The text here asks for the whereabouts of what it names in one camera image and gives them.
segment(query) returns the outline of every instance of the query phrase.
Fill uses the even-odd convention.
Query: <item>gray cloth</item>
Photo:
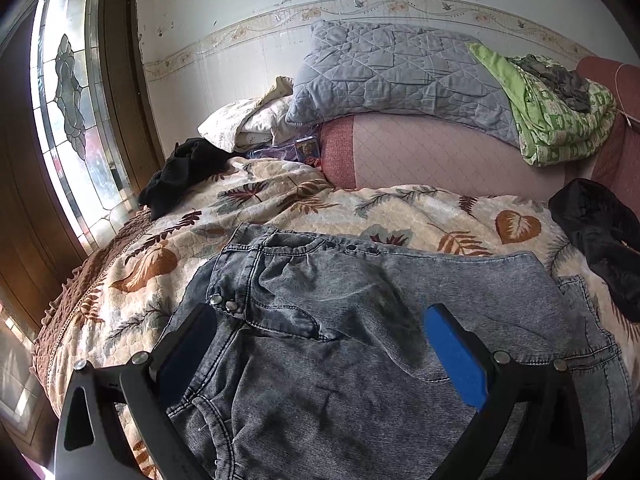
[[[287,123],[363,112],[433,115],[519,146],[509,99],[469,52],[470,41],[478,38],[411,25],[319,20],[294,80]]]
[[[628,437],[620,349],[581,278],[556,284],[532,253],[463,258],[250,224],[200,267],[168,324],[201,303],[217,312],[168,414],[215,478],[427,479],[474,415],[425,340],[422,314],[436,302],[491,351],[567,360],[590,473]]]
[[[525,72],[540,79],[571,110],[583,113],[591,110],[589,81],[575,70],[567,70],[564,66],[556,64],[547,66],[533,54],[525,57],[508,57],[507,59]]]

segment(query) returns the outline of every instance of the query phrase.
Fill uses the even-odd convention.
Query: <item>stained glass window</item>
[[[137,208],[100,75],[98,0],[40,0],[31,36],[31,99],[53,188],[87,254]]]

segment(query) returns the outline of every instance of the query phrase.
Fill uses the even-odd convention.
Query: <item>gray denim jeans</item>
[[[567,360],[590,472],[635,420],[620,349],[583,280],[556,283],[531,253],[461,258],[242,224],[200,267],[166,330],[201,303],[216,310],[216,334],[168,414],[217,479],[428,478],[475,413],[425,340],[432,303],[491,351]]]

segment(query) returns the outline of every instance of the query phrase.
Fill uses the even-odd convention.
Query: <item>decorative wall border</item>
[[[558,56],[580,61],[593,53],[550,28],[480,4],[460,0],[319,0],[252,16],[212,32],[163,60],[145,63],[147,81],[156,81],[226,48],[269,34],[307,27],[315,20],[375,20],[447,28],[468,25],[530,41]]]

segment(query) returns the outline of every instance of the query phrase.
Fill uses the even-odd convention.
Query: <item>gray quilted pillow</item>
[[[317,124],[363,112],[427,114],[518,145],[507,95],[469,52],[477,38],[363,22],[312,25],[287,122]]]

